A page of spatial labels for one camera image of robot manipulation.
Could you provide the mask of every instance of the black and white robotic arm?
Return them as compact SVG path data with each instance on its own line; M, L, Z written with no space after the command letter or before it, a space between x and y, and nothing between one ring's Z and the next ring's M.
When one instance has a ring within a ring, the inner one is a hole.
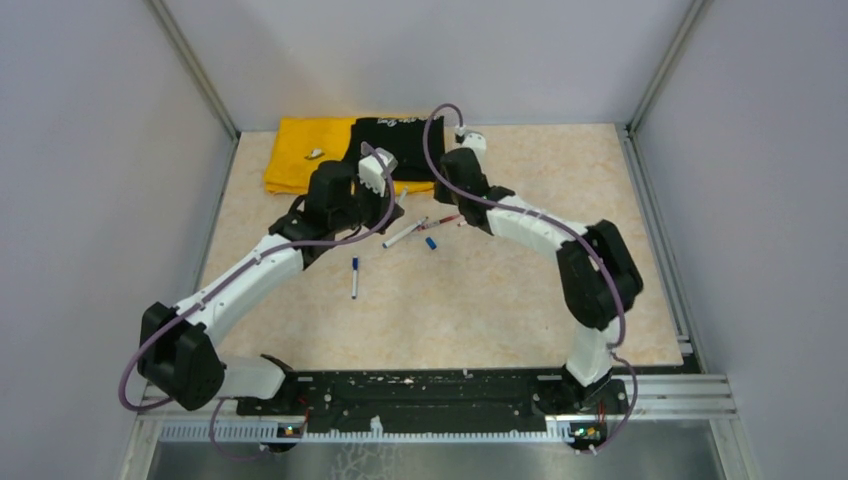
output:
M440 166L451 183L492 201L539 211L515 192L488 184L480 167L486 152L482 135L463 132L457 140L460 147L446 153ZM391 154L382 150L380 154L394 168L397 162ZM218 356L215 346L269 292L331 248L283 245L333 240L349 229L372 228L386 213L391 194L382 167L372 156L363 158L356 172L342 162L322 163L310 179L308 193L269 227L268 235L241 261L173 307L156 303L145 312L142 343L178 314L196 310L145 352L138 362L139 373L187 410L216 397L279 397L292 371L285 363L268 356ZM611 292L585 250L573 237L538 218L481 205L453 195L440 184L434 197L456 205L469 225L529 247L558 265L566 305L579 322L563 381L575 403L590 399L610 378L607 345L618 338L619 320ZM396 206L380 233L402 215L403 209ZM625 310L630 309L642 290L642 279L616 227L607 221L595 225L560 221L595 248L614 278Z

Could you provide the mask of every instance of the floor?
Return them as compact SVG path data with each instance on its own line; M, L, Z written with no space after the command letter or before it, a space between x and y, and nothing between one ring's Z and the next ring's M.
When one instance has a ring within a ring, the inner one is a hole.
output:
M565 220L615 223L645 290L627 315L620 354L636 365L679 365L677 334L613 125L490 126L483 169L493 185ZM286 213L293 196L262 185L275 132L245 133L224 195L204 273L211 282ZM428 215L456 212L429 194L409 195L389 235ZM430 250L429 235L438 248ZM477 229L446 224L390 249L385 237L331 250L272 292L219 352L274 355L299 370L562 365L576 321L556 266ZM351 258L360 259L351 299Z

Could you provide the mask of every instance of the beige table surface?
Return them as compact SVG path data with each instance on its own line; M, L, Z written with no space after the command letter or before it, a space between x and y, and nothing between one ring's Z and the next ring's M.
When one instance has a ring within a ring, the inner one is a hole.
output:
M627 315L620 353L638 365L679 365L675 329L612 125L494 126L484 172L493 185L566 220L614 222L645 281ZM204 272L208 284L239 261L285 214L293 196L263 190L275 132L245 133L236 154ZM409 195L416 219L456 212L431 194ZM274 355L296 369L560 366L576 320L556 265L509 240L455 223L385 250L375 235L324 254L271 292L233 329L223 353ZM360 258L352 300L351 258Z

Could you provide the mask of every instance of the yellow cloth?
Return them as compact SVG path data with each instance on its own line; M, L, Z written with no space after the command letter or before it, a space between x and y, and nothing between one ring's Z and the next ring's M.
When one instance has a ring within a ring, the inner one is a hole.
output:
M309 176L324 160L341 160L350 143L350 127L355 117L348 118L283 118L271 150L265 175L269 193L302 195L309 187ZM323 155L309 160L315 149ZM409 187L409 193L433 189L433 182L395 182L395 192Z

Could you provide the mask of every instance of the wall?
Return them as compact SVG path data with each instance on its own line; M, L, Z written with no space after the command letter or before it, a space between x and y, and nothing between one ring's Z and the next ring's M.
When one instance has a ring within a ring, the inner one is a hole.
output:
M689 0L168 0L236 125L429 113L626 121Z
M639 134L763 478L842 478L848 3L717 0Z
M140 0L0 2L0 478L115 476L119 374L192 287L229 143Z

